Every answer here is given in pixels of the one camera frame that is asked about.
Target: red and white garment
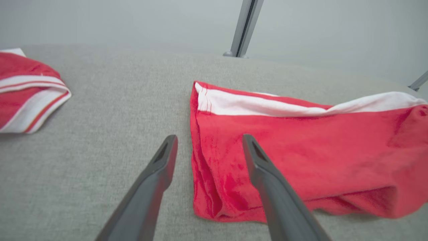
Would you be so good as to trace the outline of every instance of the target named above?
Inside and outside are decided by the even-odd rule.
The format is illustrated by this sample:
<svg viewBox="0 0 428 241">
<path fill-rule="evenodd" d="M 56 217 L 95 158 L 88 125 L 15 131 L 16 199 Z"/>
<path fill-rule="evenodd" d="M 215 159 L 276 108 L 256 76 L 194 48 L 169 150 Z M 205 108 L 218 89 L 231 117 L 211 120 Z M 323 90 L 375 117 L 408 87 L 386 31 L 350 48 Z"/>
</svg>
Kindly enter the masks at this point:
<svg viewBox="0 0 428 241">
<path fill-rule="evenodd" d="M 398 218 L 428 201 L 428 105 L 402 92 L 335 106 L 195 82 L 195 214 L 266 222 L 242 135 L 253 135 L 310 209 Z"/>
<path fill-rule="evenodd" d="M 0 52 L 0 133 L 33 133 L 71 97 L 57 71 L 13 53 Z"/>
</svg>

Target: gray tabletop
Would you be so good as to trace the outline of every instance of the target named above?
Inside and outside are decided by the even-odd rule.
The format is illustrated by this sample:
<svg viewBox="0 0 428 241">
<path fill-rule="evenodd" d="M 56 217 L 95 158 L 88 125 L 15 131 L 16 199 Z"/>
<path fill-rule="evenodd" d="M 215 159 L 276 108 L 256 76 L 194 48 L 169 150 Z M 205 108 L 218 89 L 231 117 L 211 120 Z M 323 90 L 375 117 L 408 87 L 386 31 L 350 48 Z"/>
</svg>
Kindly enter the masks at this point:
<svg viewBox="0 0 428 241">
<path fill-rule="evenodd" d="M 178 136 L 155 240 L 270 240 L 265 224 L 193 213 L 189 99 L 194 80 L 337 104 L 405 86 L 300 66 L 95 46 L 23 47 L 73 96 L 32 135 L 0 136 L 0 240 L 93 240 L 168 134 Z M 407 217 L 315 212 L 333 240 L 426 240 L 428 205 Z"/>
</svg>

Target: red stripe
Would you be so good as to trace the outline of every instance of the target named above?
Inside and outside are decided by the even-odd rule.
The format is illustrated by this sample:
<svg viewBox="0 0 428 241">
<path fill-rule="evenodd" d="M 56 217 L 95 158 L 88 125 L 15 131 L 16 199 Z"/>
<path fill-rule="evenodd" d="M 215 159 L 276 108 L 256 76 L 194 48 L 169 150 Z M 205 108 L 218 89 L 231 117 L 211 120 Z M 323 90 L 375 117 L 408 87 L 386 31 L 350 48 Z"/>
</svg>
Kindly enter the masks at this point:
<svg viewBox="0 0 428 241">
<path fill-rule="evenodd" d="M 42 115 L 48 111 L 48 109 L 53 106 L 56 102 L 58 102 L 60 99 L 68 95 L 68 91 L 65 92 L 63 95 L 57 97 L 56 99 L 52 100 L 46 107 L 43 108 L 43 110 L 34 118 L 34 120 L 31 122 L 30 126 L 24 131 L 24 133 L 29 132 L 33 126 L 39 121 L 39 119 L 42 117 Z"/>
<path fill-rule="evenodd" d="M 47 84 L 57 84 L 57 85 L 65 86 L 64 84 L 59 84 L 59 83 L 55 83 L 55 82 L 51 82 L 51 81 L 29 81 L 29 82 L 24 82 L 24 83 L 19 83 L 19 84 L 6 85 L 3 87 L 0 87 L 0 89 L 15 87 L 15 86 L 23 85 L 23 84 L 31 84 L 31 83 L 42 83 L 42 84 L 47 83 Z"/>
</svg>

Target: red garment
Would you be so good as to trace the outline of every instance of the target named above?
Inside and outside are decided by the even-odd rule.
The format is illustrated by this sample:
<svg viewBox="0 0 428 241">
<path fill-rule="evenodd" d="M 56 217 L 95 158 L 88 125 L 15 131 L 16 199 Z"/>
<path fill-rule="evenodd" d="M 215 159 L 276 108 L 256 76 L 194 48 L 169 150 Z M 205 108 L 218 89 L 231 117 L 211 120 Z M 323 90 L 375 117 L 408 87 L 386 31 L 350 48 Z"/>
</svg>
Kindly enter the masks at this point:
<svg viewBox="0 0 428 241">
<path fill-rule="evenodd" d="M 0 52 L 0 133 L 33 133 L 71 97 L 46 64 Z"/>
<path fill-rule="evenodd" d="M 336 106 L 195 82 L 195 214 L 266 222 L 242 135 L 253 135 L 310 209 L 398 218 L 428 201 L 428 105 L 401 92 Z"/>
</svg>

